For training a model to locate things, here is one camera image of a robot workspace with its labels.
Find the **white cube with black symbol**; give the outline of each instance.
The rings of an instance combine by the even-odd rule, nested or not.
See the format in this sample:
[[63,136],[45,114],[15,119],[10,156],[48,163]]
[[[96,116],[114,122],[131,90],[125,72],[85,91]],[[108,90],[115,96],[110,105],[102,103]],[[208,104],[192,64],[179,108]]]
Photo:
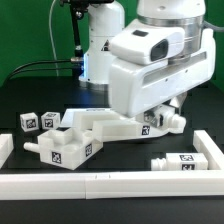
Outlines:
[[46,130],[57,129],[61,123],[60,113],[46,112],[41,116],[42,128]]
[[25,132],[39,129],[38,117],[35,113],[20,115],[21,127]]

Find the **cable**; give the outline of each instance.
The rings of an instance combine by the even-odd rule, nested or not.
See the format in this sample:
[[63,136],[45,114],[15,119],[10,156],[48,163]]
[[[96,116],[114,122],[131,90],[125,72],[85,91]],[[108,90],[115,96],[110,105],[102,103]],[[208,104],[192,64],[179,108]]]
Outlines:
[[204,26],[207,28],[211,28],[215,32],[224,32],[224,27],[215,26],[207,21],[204,21]]
[[38,71],[55,71],[55,70],[70,70],[73,69],[73,67],[67,67],[67,68],[36,68],[36,69],[26,69],[26,70],[20,70],[16,72],[10,73],[5,81],[3,82],[3,86],[15,75],[20,74],[20,73],[25,73],[25,72],[38,72]]
[[59,63],[71,63],[71,60],[70,59],[64,59],[64,60],[43,60],[43,61],[34,61],[34,62],[30,62],[28,64],[25,64],[25,65],[21,65],[19,66],[18,68],[16,68],[14,71],[12,71],[11,73],[14,73],[14,72],[18,72],[24,68],[27,68],[27,67],[30,67],[30,66],[33,66],[33,65],[42,65],[42,64],[59,64]]
[[[53,32],[52,32],[52,15],[53,15],[53,11],[54,11],[54,7],[56,5],[57,0],[53,0],[52,4],[51,4],[51,8],[50,8],[50,12],[49,12],[49,21],[48,21],[48,25],[49,25],[49,32],[50,32],[50,39],[51,39],[51,46],[52,46],[52,51],[53,51],[53,56],[54,56],[54,60],[57,60],[57,53],[56,53],[56,49],[55,49],[55,43],[54,43],[54,37],[53,37]],[[57,76],[59,76],[59,71],[58,71],[58,64],[55,63],[55,68],[56,68],[56,74]]]

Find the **black symbol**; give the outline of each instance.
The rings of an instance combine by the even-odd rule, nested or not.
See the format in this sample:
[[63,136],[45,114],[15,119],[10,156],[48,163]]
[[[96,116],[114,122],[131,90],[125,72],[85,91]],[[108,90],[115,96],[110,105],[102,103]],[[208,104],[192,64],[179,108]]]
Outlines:
[[195,170],[194,164],[182,164],[182,170]]
[[55,117],[57,114],[54,114],[54,113],[49,113],[46,115],[46,117]]
[[150,126],[144,125],[142,128],[142,135],[149,135]]
[[92,154],[92,144],[86,146],[86,157]]
[[54,127],[54,123],[52,119],[45,119],[45,127],[46,128],[53,128]]
[[35,119],[27,120],[26,121],[26,127],[27,128],[35,128],[36,127]]
[[110,51],[109,50],[109,40],[107,40],[107,42],[104,44],[104,46],[103,46],[103,48],[102,48],[102,50],[101,51]]
[[182,161],[194,161],[194,158],[192,155],[180,155],[180,159]]
[[61,154],[52,152],[52,162],[61,164]]

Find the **green background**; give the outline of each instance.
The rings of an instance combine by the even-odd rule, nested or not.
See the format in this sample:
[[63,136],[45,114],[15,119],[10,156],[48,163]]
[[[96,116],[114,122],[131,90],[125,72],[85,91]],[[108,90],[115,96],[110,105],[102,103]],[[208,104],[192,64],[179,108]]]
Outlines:
[[[1,0],[0,2],[0,85],[16,67],[36,60],[52,60],[48,16],[53,0]],[[126,25],[136,17],[137,0],[119,0],[126,13]],[[224,26],[223,0],[207,0],[206,20]],[[79,23],[84,50],[88,49],[88,16]],[[68,5],[58,4],[53,13],[53,35],[58,59],[73,56],[74,44]],[[224,33],[215,33],[216,70],[213,82],[224,90]],[[70,71],[60,75],[70,75]],[[32,72],[29,75],[40,75]]]

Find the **black cable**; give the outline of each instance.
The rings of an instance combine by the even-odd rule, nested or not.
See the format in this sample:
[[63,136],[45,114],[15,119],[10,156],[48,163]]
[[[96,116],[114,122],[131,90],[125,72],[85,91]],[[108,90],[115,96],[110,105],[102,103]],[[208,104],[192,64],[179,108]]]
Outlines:
[[206,28],[211,28],[212,30],[214,30],[215,32],[224,32],[224,27],[220,27],[220,26],[215,26],[207,21],[204,21],[204,26]]
[[28,64],[25,64],[25,65],[21,65],[19,66],[18,68],[16,68],[13,72],[17,72],[17,71],[20,71],[24,68],[27,68],[27,67],[30,67],[30,66],[33,66],[33,65],[42,65],[42,64],[55,64],[55,63],[71,63],[71,60],[70,59],[65,59],[65,60],[53,60],[53,61],[50,61],[50,60],[46,60],[46,61],[34,61],[34,62],[30,62]]
[[6,85],[6,83],[15,75],[20,74],[20,73],[24,73],[24,72],[39,72],[39,71],[55,71],[55,70],[70,70],[73,69],[73,67],[67,67],[67,68],[37,68],[37,69],[26,69],[26,70],[22,70],[22,71],[16,71],[16,72],[12,72],[10,73],[5,81],[3,82],[3,86]]

